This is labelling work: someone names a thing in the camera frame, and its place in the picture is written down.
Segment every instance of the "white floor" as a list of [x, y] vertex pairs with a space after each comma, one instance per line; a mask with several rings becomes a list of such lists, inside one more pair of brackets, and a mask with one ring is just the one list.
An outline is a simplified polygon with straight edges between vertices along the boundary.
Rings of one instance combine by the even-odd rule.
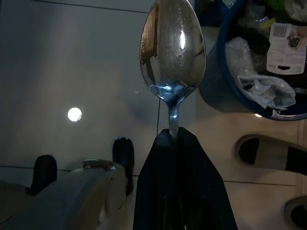
[[[139, 70], [146, 13], [129, 10], [2, 0], [0, 180], [29, 186], [35, 159], [47, 153], [61, 170], [78, 168], [86, 158], [110, 160], [115, 136], [133, 141], [137, 180], [157, 131], [167, 128], [167, 110]], [[209, 51], [218, 29], [203, 32]], [[67, 118], [72, 107], [83, 112], [79, 122]], [[241, 136], [255, 133], [307, 147], [306, 122], [221, 113], [195, 92], [180, 108], [180, 125], [198, 137], [223, 177], [240, 230], [287, 229], [282, 206], [307, 194], [307, 180], [246, 167], [235, 160], [233, 147]], [[129, 197], [101, 229], [131, 230], [134, 200]]]

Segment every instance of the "spoon handle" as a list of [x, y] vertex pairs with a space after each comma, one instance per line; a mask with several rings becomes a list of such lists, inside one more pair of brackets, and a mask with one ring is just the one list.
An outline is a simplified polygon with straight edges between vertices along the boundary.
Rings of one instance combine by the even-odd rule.
[[169, 106], [168, 108], [168, 131], [173, 140], [177, 139], [178, 135], [178, 116], [179, 105]]

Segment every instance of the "light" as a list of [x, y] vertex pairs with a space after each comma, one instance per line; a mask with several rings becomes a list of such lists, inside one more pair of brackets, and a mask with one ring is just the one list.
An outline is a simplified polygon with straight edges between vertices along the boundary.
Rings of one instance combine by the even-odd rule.
[[184, 49], [186, 47], [186, 37], [184, 36], [184, 32], [180, 32], [180, 46], [181, 49]]
[[71, 108], [67, 113], [68, 119], [77, 122], [82, 118], [82, 112], [79, 108]]

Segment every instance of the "trash bin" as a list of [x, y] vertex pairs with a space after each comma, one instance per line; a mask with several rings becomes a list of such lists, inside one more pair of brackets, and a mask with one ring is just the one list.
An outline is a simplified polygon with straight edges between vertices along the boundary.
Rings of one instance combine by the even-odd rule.
[[233, 18], [244, 9], [246, 0], [237, 0], [225, 17], [214, 49], [207, 55], [206, 71], [200, 84], [200, 93], [204, 101], [221, 112], [250, 112], [262, 117], [294, 121], [307, 118], [307, 95], [296, 94], [296, 104], [288, 110], [274, 113], [271, 108], [262, 108], [259, 104], [247, 98], [237, 87], [226, 64], [225, 43], [231, 28]]

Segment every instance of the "spoon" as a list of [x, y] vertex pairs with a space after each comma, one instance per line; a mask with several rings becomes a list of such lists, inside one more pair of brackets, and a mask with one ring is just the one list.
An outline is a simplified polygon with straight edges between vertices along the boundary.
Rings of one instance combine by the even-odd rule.
[[187, 0], [157, 0], [142, 33], [140, 65], [151, 92], [168, 106], [169, 133], [178, 133], [181, 102], [196, 90], [206, 66], [201, 26]]

